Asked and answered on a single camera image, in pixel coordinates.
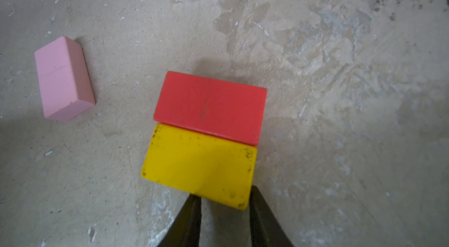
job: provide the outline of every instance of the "pink block's side face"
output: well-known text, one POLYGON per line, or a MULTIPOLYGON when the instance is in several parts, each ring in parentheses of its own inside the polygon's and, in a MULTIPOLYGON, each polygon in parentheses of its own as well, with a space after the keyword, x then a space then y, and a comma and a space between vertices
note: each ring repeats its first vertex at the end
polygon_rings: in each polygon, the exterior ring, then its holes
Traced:
POLYGON ((35 57, 45 118, 68 121, 95 104, 80 45, 60 37, 37 50, 35 57))

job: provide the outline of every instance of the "yellow block's corner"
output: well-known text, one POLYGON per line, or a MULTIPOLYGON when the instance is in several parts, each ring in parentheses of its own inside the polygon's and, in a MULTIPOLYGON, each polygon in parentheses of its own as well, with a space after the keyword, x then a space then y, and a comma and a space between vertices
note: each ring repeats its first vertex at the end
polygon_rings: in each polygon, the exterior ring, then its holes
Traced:
POLYGON ((245 210, 256 155, 257 149, 253 146, 158 124, 141 176, 245 210))

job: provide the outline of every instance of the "rectangular block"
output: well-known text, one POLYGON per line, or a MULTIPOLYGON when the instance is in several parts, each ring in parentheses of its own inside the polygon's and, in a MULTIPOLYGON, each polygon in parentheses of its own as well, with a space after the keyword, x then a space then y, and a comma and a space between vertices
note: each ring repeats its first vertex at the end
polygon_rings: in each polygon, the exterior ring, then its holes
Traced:
POLYGON ((143 163, 143 178, 244 210, 257 149, 158 124, 143 163))
POLYGON ((68 121, 95 105, 81 46, 60 37, 35 52, 43 115, 68 121))
POLYGON ((257 145, 267 89, 168 72, 154 120, 257 145))

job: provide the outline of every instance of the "pink block's top face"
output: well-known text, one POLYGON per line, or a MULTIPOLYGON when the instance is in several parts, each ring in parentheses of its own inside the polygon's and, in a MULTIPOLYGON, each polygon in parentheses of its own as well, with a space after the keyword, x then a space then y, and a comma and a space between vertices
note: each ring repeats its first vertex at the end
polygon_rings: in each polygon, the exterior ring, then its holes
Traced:
POLYGON ((78 99, 65 37, 35 52, 43 114, 52 115, 78 99))
POLYGON ((257 145, 266 96, 262 87, 168 72, 154 120, 257 145))

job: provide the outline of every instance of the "toy block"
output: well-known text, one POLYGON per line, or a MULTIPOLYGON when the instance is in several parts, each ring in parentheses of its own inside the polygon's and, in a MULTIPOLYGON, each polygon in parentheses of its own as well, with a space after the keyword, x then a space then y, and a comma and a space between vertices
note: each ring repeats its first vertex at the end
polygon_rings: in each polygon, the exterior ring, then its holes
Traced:
POLYGON ((168 72, 154 120, 256 146, 267 89, 168 72))
POLYGON ((257 149, 178 127, 157 124, 143 178, 245 210, 257 149))
POLYGON ((81 46, 60 37, 35 53, 43 115, 68 121, 95 105, 81 46))

